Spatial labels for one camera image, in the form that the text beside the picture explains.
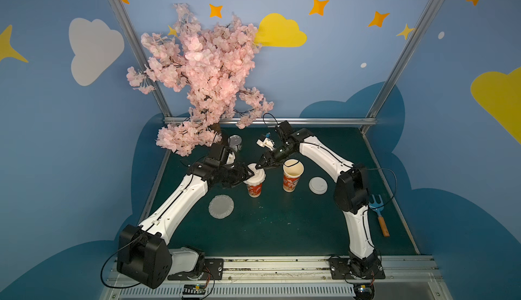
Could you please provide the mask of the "red paper cup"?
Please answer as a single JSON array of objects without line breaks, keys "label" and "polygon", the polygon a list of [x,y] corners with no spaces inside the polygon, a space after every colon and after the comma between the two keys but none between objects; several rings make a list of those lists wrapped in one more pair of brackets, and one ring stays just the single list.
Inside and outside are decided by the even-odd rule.
[{"label": "red paper cup", "polygon": [[293,192],[304,172],[304,165],[297,159],[289,159],[283,164],[283,189],[285,192]]},{"label": "red paper cup", "polygon": [[246,184],[250,197],[257,198],[261,195],[266,173],[264,169],[256,168],[256,163],[249,164],[248,168],[254,173],[254,175],[251,178],[245,180],[244,183]]}]

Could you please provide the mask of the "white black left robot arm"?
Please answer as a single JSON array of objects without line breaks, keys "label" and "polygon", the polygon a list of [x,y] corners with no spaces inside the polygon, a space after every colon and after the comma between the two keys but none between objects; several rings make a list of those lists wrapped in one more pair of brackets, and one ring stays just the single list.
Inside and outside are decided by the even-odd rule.
[{"label": "white black left robot arm", "polygon": [[214,143],[208,155],[193,163],[170,197],[137,226],[119,234],[117,272],[137,285],[159,287],[169,276],[184,274],[197,280],[204,275],[204,252],[193,247],[170,251],[171,238],[193,206],[216,184],[235,187],[254,176],[247,164],[236,160],[230,147]]}]

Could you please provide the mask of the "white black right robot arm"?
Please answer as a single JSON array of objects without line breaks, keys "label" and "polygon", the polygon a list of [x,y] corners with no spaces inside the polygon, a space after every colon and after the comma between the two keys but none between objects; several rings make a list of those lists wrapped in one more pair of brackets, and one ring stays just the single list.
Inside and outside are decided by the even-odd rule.
[{"label": "white black right robot arm", "polygon": [[343,212],[347,224],[351,271],[359,276],[382,272],[383,266],[368,223],[370,169],[340,157],[307,129],[294,130],[289,122],[283,121],[275,126],[275,131],[282,144],[276,146],[268,134],[261,136],[256,144],[267,150],[256,168],[283,166],[295,153],[316,163],[336,183],[334,201]]}]

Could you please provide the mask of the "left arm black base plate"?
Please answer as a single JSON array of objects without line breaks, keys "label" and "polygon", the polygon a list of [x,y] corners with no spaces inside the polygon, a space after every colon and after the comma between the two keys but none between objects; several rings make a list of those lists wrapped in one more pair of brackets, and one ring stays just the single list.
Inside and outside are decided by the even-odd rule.
[{"label": "left arm black base plate", "polygon": [[190,272],[178,272],[167,276],[167,280],[222,280],[224,273],[223,258],[204,259],[204,264],[197,264]]}]

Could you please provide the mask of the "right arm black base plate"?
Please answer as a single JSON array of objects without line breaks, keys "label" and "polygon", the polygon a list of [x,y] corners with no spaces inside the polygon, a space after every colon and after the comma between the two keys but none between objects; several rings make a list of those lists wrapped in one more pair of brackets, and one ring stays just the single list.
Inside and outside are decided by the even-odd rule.
[{"label": "right arm black base plate", "polygon": [[385,272],[377,255],[365,259],[332,256],[327,259],[333,280],[383,280]]}]

